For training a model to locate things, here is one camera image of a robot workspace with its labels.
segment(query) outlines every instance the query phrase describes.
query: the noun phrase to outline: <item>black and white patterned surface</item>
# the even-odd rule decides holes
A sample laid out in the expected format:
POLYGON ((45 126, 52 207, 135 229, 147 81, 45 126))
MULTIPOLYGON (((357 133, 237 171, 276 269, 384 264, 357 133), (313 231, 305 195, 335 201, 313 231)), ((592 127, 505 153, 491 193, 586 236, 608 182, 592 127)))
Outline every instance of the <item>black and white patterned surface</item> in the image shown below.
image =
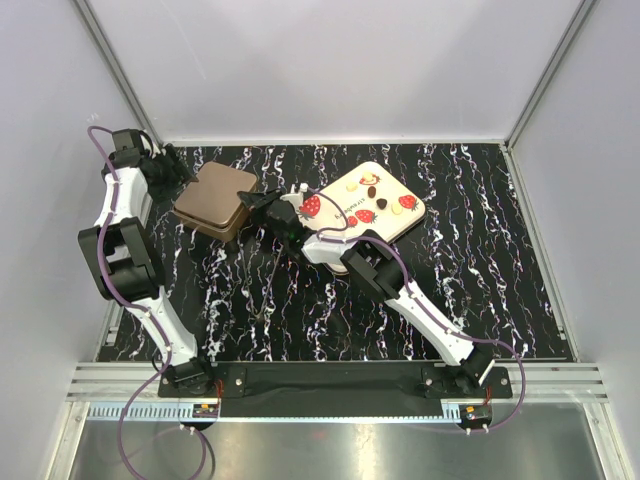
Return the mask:
MULTIPOLYGON (((498 145, 207 147, 181 151, 195 172, 220 162, 254 172, 259 189, 322 187, 375 161, 427 206, 396 242, 411 275, 473 336, 500 338, 525 358, 567 358, 516 192, 498 145)), ((437 358, 396 312, 368 300, 348 276, 299 265, 247 224, 234 249, 184 228, 170 204, 147 224, 167 271, 167 291, 199 344, 216 360, 407 360, 437 358), (266 298, 264 319, 251 314, 266 298)), ((148 360, 155 346, 125 313, 99 360, 148 360)), ((497 355, 509 356, 496 350, 497 355)))

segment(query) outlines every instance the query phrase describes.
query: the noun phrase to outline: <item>strawberry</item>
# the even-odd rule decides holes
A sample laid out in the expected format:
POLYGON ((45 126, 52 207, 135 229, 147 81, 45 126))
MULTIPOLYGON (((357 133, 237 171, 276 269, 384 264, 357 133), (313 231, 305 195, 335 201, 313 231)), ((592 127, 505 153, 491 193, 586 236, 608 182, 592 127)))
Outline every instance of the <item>strawberry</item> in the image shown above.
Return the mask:
POLYGON ((373 177, 371 180, 365 180, 364 178, 360 179, 360 185, 377 185, 380 182, 380 177, 375 175, 375 174, 371 174, 371 176, 373 177))
POLYGON ((378 216, 371 210, 358 210, 356 212, 356 217, 358 217, 358 220, 362 223, 375 223, 378 218, 378 216))
POLYGON ((309 220, 310 218, 315 217, 320 211, 320 197, 314 195, 313 197, 307 198, 300 208, 298 209, 298 214, 304 218, 305 220, 309 220))
POLYGON ((418 199, 413 195, 405 195, 404 197, 400 197, 398 199, 400 205, 402 205, 406 209, 410 209, 411 211, 415 211, 418 208, 418 199))

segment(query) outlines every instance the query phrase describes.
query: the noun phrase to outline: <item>white wall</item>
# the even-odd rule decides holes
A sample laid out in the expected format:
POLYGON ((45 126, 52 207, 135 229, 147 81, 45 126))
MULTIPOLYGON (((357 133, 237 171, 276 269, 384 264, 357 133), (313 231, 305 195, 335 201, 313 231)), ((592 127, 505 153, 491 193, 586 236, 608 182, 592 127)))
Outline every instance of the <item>white wall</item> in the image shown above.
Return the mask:
POLYGON ((640 3, 598 4, 515 148, 583 360, 640 473, 640 3))
POLYGON ((0 477, 31 480, 106 307, 76 240, 104 196, 85 130, 136 125, 70 1, 3 1, 0 45, 0 477))
POLYGON ((503 139, 579 0, 91 0, 164 140, 503 139))

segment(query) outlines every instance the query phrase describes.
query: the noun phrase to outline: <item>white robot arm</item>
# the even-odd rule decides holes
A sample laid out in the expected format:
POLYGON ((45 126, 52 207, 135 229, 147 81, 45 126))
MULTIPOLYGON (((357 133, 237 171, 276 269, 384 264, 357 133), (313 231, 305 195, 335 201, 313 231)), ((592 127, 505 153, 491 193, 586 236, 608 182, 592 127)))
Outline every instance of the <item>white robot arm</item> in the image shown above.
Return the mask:
POLYGON ((339 239, 303 226, 296 207, 302 204, 306 190, 303 184, 299 191, 292 188, 287 194, 272 191, 238 195, 253 219, 271 230, 289 255, 312 264, 342 264, 371 300, 399 312, 433 345, 447 365, 461 367, 472 386, 482 385, 494 365, 491 352, 466 338, 414 280, 405 279, 389 245, 376 232, 367 230, 354 239, 339 239))
MULTIPOLYGON (((96 282, 106 299, 112 299, 106 281, 133 306, 125 308, 135 316, 159 347, 164 347, 162 335, 147 312, 153 314, 171 344, 171 365, 188 364, 197 357, 196 339, 180 321, 164 288, 165 274, 160 257, 140 222, 144 205, 155 197, 168 194, 191 175, 177 160, 168 145, 162 150, 152 145, 138 130, 113 133, 116 151, 111 160, 118 175, 118 196, 112 211, 112 198, 116 181, 104 170, 107 186, 100 216, 93 228, 81 231, 78 242, 96 282), (98 232, 113 213, 105 235, 104 251, 109 279, 103 278, 97 261, 98 232)), ((160 348, 163 360, 167 351, 160 348)))

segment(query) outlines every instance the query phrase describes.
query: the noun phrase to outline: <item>purple cable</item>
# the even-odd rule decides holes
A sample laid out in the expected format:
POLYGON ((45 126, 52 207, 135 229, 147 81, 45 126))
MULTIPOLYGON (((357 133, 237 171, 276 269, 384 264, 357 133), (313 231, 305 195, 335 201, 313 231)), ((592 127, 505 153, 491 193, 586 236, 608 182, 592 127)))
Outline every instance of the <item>purple cable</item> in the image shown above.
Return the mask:
MULTIPOLYGON (((118 289, 109 278, 109 270, 107 269, 107 259, 105 258, 105 255, 104 255, 104 238, 107 233, 107 228, 109 227, 111 220, 113 220, 113 212, 115 211, 116 205, 118 204, 118 193, 120 191, 120 183, 119 183, 120 179, 118 178, 118 172, 113 166, 113 163, 111 163, 111 160, 109 160, 109 156, 102 148, 102 145, 100 145, 100 142, 98 142, 98 140, 93 135, 94 130, 100 130, 101 132, 106 132, 108 134, 113 134, 113 131, 109 130, 108 128, 99 127, 97 125, 92 125, 89 128, 87 128, 87 134, 89 135, 89 138, 91 139, 93 144, 96 146, 96 148, 100 152, 100 155, 102 156, 104 162, 107 164, 107 168, 109 168, 109 172, 111 173, 111 176, 113 177, 113 180, 114 180, 113 195, 111 196, 111 203, 109 205, 109 208, 111 211, 107 214, 107 218, 105 219, 104 223, 100 227, 100 233, 98 234, 97 255, 98 255, 98 265, 100 266, 100 273, 102 274, 102 279, 104 281, 105 286, 107 287, 107 290, 109 290, 109 293, 111 293, 111 295, 113 296, 116 302, 118 302, 123 307, 140 310, 141 312, 149 315, 149 318, 151 319, 151 323, 153 323, 153 326, 160 333, 160 336, 162 337, 162 341, 164 342, 165 347, 167 348, 167 359, 162 364, 162 367, 160 368, 160 370, 158 370, 158 372, 156 372, 153 376, 151 376, 151 378, 149 378, 146 382, 144 382, 133 393, 133 395, 131 395, 131 398, 125 404, 124 408, 122 409, 122 413, 120 414, 120 418, 118 419, 117 435, 118 435, 118 452, 120 453, 120 458, 122 458, 122 462, 125 464, 125 466, 127 467, 127 470, 129 470, 129 473, 131 473, 131 475, 133 475, 138 480, 146 480, 145 477, 140 475, 136 471, 136 469, 133 468, 133 465, 131 465, 131 462, 129 462, 129 459, 124 451, 124 445, 122 443, 122 426, 124 424, 124 418, 129 412, 129 408, 131 407, 131 404, 134 402, 136 397, 140 395, 140 393, 142 393, 144 389, 147 388, 149 385, 151 385, 158 377, 160 377, 171 364, 171 358, 172 358, 172 352, 170 348, 171 342, 169 342, 169 338, 167 337, 166 332, 162 329, 162 327, 158 323, 158 320, 154 317, 151 310, 145 307, 141 307, 140 305, 134 305, 133 303, 125 300, 125 298, 122 295, 120 295, 120 292, 118 292, 118 289)), ((206 460, 206 455, 207 455, 206 446, 205 446, 205 442, 207 440, 204 437, 204 435, 202 435, 202 433, 200 433, 197 430, 196 432, 198 433, 198 437, 200 439, 200 442, 202 443, 202 461, 200 462, 200 466, 198 470, 196 470, 196 473, 191 477, 189 477, 189 480, 194 480, 195 478, 198 477, 198 475, 200 475, 200 473, 202 472, 202 469, 204 468, 204 462, 206 460)))
MULTIPOLYGON (((329 200, 333 205, 335 205, 335 207, 338 209, 338 211, 340 212, 340 215, 342 215, 342 217, 345 220, 345 227, 342 229, 336 229, 336 228, 330 228, 330 227, 325 227, 325 228, 321 228, 320 230, 318 230, 316 232, 316 235, 318 237, 319 240, 323 241, 323 242, 328 242, 328 243, 344 243, 345 239, 342 238, 331 238, 331 237, 320 237, 320 234, 324 231, 340 231, 343 232, 345 231, 348 227, 349 227, 349 220, 347 219, 347 215, 346 213, 344 213, 344 210, 342 210, 342 208, 340 208, 340 206, 334 202, 332 199, 330 199, 329 197, 327 197, 325 194, 320 193, 320 192, 316 192, 314 190, 311 190, 313 193, 315 193, 316 195, 320 195, 323 198, 326 198, 327 200, 329 200)), ((359 240, 364 240, 364 241, 368 241, 371 243, 375 243, 377 245, 380 245, 382 248, 384 248, 385 250, 387 250, 392 256, 393 258, 396 260, 396 262, 398 262, 398 265, 400 266, 400 269, 402 270, 402 276, 404 278, 404 286, 407 289, 407 291, 409 292, 409 294, 413 294, 413 292, 411 291, 411 287, 409 286, 409 282, 411 280, 410 276, 409 276, 409 271, 407 270, 407 266, 404 264, 404 262, 402 261, 402 258, 400 258, 400 255, 398 255, 396 253, 396 251, 391 248, 386 242, 383 242, 382 240, 378 240, 377 238, 372 238, 372 237, 367 237, 367 236, 359 236, 359 237, 355 237, 355 238, 350 238, 348 239, 349 242, 354 241, 357 242, 359 240)), ((440 320, 438 320, 430 311, 427 307, 425 307, 422 302, 420 302, 419 299, 416 303, 418 304, 418 306, 420 307, 420 309, 427 314, 427 316, 436 324, 438 325, 438 327, 442 328, 443 330, 447 331, 449 330, 447 328, 446 325, 444 325, 440 320)), ((475 338, 475 337, 471 337, 469 335, 465 335, 463 333, 458 333, 458 332, 450 332, 450 335, 453 335, 456 338, 460 338, 461 340, 466 340, 466 341, 472 341, 475 343, 481 343, 481 344, 485 344, 485 345, 499 345, 502 348, 506 349, 509 353, 511 353, 511 355, 513 355, 513 358, 515 358, 516 362, 518 363, 518 368, 520 369, 520 376, 522 378, 522 390, 520 391, 520 397, 518 398, 518 403, 516 403, 515 408, 513 409, 513 411, 511 412, 511 414, 505 418, 504 420, 496 423, 494 426, 492 426, 489 430, 495 430, 497 428, 501 428, 504 425, 506 425, 509 421, 511 421, 513 419, 513 417, 516 416, 516 414, 520 411, 520 408, 522 408, 522 403, 524 402, 524 397, 525 397, 525 392, 526 392, 526 388, 527 388, 527 380, 526 380, 526 374, 524 371, 524 365, 522 364, 522 359, 520 358, 520 356, 517 354, 517 352, 515 351, 515 349, 503 342, 502 340, 489 340, 486 338, 475 338)), ((482 433, 483 430, 472 430, 472 433, 482 433)))

